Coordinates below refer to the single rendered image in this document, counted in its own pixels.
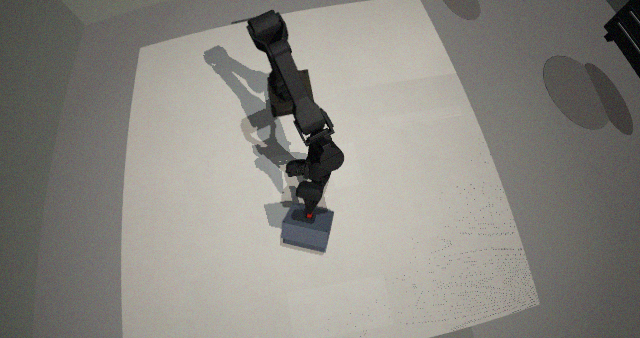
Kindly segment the blue-grey sloped panel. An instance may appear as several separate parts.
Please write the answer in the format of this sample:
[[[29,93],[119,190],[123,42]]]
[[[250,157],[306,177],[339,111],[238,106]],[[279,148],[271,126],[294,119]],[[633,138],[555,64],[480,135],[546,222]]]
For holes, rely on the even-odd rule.
[[[281,238],[290,244],[326,253],[334,212],[315,208],[307,217],[304,205],[292,203],[282,222]]]

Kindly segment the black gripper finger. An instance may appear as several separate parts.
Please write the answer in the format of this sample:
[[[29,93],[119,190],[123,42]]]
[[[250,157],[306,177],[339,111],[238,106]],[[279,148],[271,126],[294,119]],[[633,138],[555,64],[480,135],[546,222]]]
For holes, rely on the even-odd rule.
[[[314,201],[314,200],[309,200],[309,199],[304,199],[304,204],[305,204],[305,208],[306,208],[306,213],[307,214],[312,214],[312,212],[314,211],[314,209],[316,208],[316,206],[318,205],[318,203],[320,201]]]
[[[330,178],[330,175],[327,176],[325,181],[321,182],[321,185],[323,186],[323,188],[325,187],[325,185],[326,185],[327,181],[329,180],[329,178]]]

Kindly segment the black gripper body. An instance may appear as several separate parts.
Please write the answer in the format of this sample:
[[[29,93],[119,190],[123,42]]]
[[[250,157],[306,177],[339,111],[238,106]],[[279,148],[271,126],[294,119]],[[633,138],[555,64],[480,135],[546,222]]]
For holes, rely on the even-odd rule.
[[[316,157],[312,157],[308,154],[305,163],[309,166],[309,181],[302,181],[297,189],[296,196],[299,198],[320,201],[323,195],[322,181],[325,181],[328,175],[331,175],[332,171],[327,171],[322,168]]]

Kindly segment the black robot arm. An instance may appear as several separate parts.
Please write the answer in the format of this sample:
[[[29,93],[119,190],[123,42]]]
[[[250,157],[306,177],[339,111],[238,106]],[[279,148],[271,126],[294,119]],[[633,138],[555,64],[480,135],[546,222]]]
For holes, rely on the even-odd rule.
[[[332,141],[333,123],[326,111],[310,100],[298,68],[287,42],[288,29],[279,12],[268,12],[249,19],[247,31],[256,48],[266,53],[271,64],[268,82],[280,103],[292,101],[294,125],[304,144],[309,146],[308,154],[316,157],[323,169],[335,171],[344,162],[344,154]],[[325,124],[328,128],[325,127]],[[305,136],[309,135],[305,140]],[[292,160],[286,165],[288,177],[303,176],[308,179],[309,166],[305,159]]]

